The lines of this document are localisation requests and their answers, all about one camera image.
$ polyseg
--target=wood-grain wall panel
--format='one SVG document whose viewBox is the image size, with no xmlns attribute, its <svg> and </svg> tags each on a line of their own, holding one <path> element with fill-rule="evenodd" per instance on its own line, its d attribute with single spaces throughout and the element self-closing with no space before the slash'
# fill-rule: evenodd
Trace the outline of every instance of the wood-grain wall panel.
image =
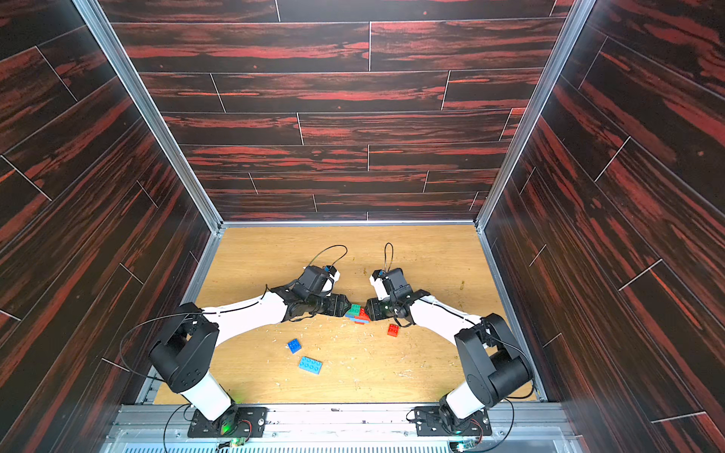
<svg viewBox="0 0 725 453">
<path fill-rule="evenodd" d="M 451 71 L 443 110 L 526 107 L 542 68 Z"/>
<path fill-rule="evenodd" d="M 114 78 L 5 154 L 51 198 L 61 194 L 139 118 Z"/>
<path fill-rule="evenodd" d="M 306 144 L 410 144 L 498 140 L 507 110 L 299 115 Z"/>
<path fill-rule="evenodd" d="M 157 152 L 146 124 L 137 123 L 32 228 L 8 244 L 0 256 L 0 278 L 7 282 L 0 309 L 24 317 Z"/>
<path fill-rule="evenodd" d="M 725 95 L 725 5 L 719 1 L 610 0 L 597 4 L 592 26 Z"/>
<path fill-rule="evenodd" d="M 233 191 L 222 194 L 209 194 L 212 203 L 225 218 L 225 213 L 242 212 L 315 212 L 313 195 L 247 195 Z"/>
<path fill-rule="evenodd" d="M 465 211 L 476 192 L 315 196 L 319 212 Z"/>
<path fill-rule="evenodd" d="M 13 0 L 0 5 L 0 60 L 83 26 L 71 0 Z"/>
<path fill-rule="evenodd" d="M 596 31 L 587 22 L 581 29 L 581 34 L 577 38 L 569 58 L 566 59 L 561 75 L 578 88 L 584 80 L 584 76 L 589 73 L 589 69 L 606 39 L 606 35 Z"/>
<path fill-rule="evenodd" d="M 162 112 L 224 112 L 211 74 L 142 72 L 139 75 Z"/>
<path fill-rule="evenodd" d="M 101 0 L 111 22 L 277 22 L 274 0 Z"/>
<path fill-rule="evenodd" d="M 369 212 L 368 220 L 473 220 L 478 211 L 396 211 L 396 212 Z"/>
<path fill-rule="evenodd" d="M 1 61 L 0 81 L 0 153 L 75 103 L 36 47 Z"/>
<path fill-rule="evenodd" d="M 722 324 L 662 262 L 621 293 L 699 403 L 725 429 Z"/>
<path fill-rule="evenodd" d="M 367 146 L 194 146 L 181 147 L 194 171 L 363 171 Z"/>
<path fill-rule="evenodd" d="M 177 143 L 184 145 L 300 145 L 294 114 L 162 113 Z"/>
<path fill-rule="evenodd" d="M 370 171 L 500 168 L 510 142 L 370 145 Z"/>
<path fill-rule="evenodd" d="M 260 194 L 403 194 L 422 192 L 425 172 L 252 173 Z"/>
<path fill-rule="evenodd" d="M 440 110 L 446 71 L 214 74 L 227 112 Z"/>
<path fill-rule="evenodd" d="M 725 452 L 725 436 L 707 414 L 654 424 L 678 452 Z"/>
<path fill-rule="evenodd" d="M 552 0 L 278 0 L 283 22 L 375 20 L 464 20 L 547 17 Z"/>
<path fill-rule="evenodd" d="M 554 86 L 542 116 L 592 180 L 629 137 L 564 78 Z"/>
<path fill-rule="evenodd" d="M 88 27 L 43 43 L 38 50 L 78 100 L 116 76 Z"/>
<path fill-rule="evenodd" d="M 538 211 L 532 215 L 536 225 L 572 294 L 581 302 L 576 310 L 572 310 L 574 313 L 557 319 L 566 319 L 579 311 L 576 315 L 579 319 L 571 324 L 571 328 L 560 323 L 565 335 L 578 339 L 570 347 L 575 349 L 589 344 L 588 352 L 575 351 L 577 358 L 591 360 L 592 366 L 596 362 L 607 362 L 607 366 L 615 370 L 613 374 L 602 373 L 596 368 L 583 370 L 588 379 L 598 383 L 592 389 L 608 402 L 605 410 L 622 412 L 622 420 L 615 418 L 612 423 L 626 433 L 629 428 L 622 423 L 631 418 L 634 432 L 628 436 L 635 439 L 645 416 L 648 420 L 657 420 L 700 410 L 699 404 L 662 357 L 649 334 L 626 308 L 617 288 L 595 259 L 596 255 L 579 238 L 574 224 L 560 213 L 555 195 L 539 172 L 531 176 L 522 195 L 526 208 Z M 608 354 L 608 351 L 616 351 L 616 354 Z M 641 407 L 642 415 L 637 415 L 639 409 L 633 411 L 633 407 Z M 647 441 L 642 439 L 645 444 L 641 451 L 647 450 Z"/>
<path fill-rule="evenodd" d="M 141 188 L 128 191 L 0 348 L 0 436 L 7 434 L 71 339 L 73 330 L 68 326 L 81 322 L 124 254 L 132 249 L 133 230 L 152 209 Z"/>
<path fill-rule="evenodd" d="M 559 18 L 373 22 L 370 70 L 543 67 L 562 24 Z"/>
<path fill-rule="evenodd" d="M 234 212 L 225 213 L 228 222 L 279 222 L 285 220 L 367 220 L 365 212 Z"/>
<path fill-rule="evenodd" d="M 499 170 L 443 170 L 428 172 L 425 192 L 489 191 Z"/>
<path fill-rule="evenodd" d="M 725 323 L 725 216 L 631 140 L 597 184 Z"/>
<path fill-rule="evenodd" d="M 48 205 L 48 200 L 6 160 L 0 158 L 0 250 Z"/>
<path fill-rule="evenodd" d="M 511 109 L 511 112 L 506 121 L 506 126 L 504 127 L 503 132 L 501 132 L 499 140 L 513 139 L 513 136 L 514 134 L 516 134 L 516 131 L 518 129 L 518 125 L 521 124 L 521 118 L 523 118 L 523 113 L 525 111 L 525 107 L 517 107 L 515 109 Z"/>
<path fill-rule="evenodd" d="M 18 453 L 51 451 L 140 290 L 141 283 L 117 265 L 4 437 L 0 449 Z"/>
<path fill-rule="evenodd" d="M 581 92 L 725 211 L 725 99 L 612 40 L 602 47 Z"/>
<path fill-rule="evenodd" d="M 568 153 L 543 118 L 531 133 L 527 147 L 536 167 L 545 169 L 537 175 L 554 194 L 561 216 L 576 226 L 581 239 L 617 288 L 659 259 Z"/>
<path fill-rule="evenodd" d="M 367 22 L 114 25 L 141 72 L 367 71 L 369 29 Z"/>
</svg>

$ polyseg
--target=lego brick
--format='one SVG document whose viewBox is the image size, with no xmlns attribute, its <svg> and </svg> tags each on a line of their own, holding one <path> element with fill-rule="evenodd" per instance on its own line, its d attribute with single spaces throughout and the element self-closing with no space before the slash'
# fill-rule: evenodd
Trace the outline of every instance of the lego brick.
<svg viewBox="0 0 725 453">
<path fill-rule="evenodd" d="M 297 352 L 300 349 L 302 349 L 302 346 L 299 344 L 299 341 L 297 340 L 297 338 L 295 338 L 294 340 L 290 341 L 287 344 L 287 347 L 289 348 L 289 350 L 290 350 L 290 352 L 292 354 L 294 354 L 295 352 Z"/>
<path fill-rule="evenodd" d="M 320 374 L 322 362 L 312 360 L 308 357 L 303 357 L 302 360 L 299 361 L 299 367 L 305 371 L 309 371 L 310 373 Z"/>
</svg>

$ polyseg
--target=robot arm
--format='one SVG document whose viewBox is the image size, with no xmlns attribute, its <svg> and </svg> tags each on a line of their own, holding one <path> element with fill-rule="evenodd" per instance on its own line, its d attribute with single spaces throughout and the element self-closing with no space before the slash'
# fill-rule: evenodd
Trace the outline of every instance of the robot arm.
<svg viewBox="0 0 725 453">
<path fill-rule="evenodd" d="M 451 431 L 474 412 L 493 407 L 532 379 L 529 361 L 499 315 L 469 315 L 427 291 L 414 292 L 400 268 L 376 270 L 370 283 L 377 293 L 365 307 L 371 320 L 392 317 L 401 327 L 420 325 L 456 345 L 465 381 L 440 401 L 441 418 Z M 498 350 L 489 356 L 486 349 L 491 346 Z"/>
</svg>

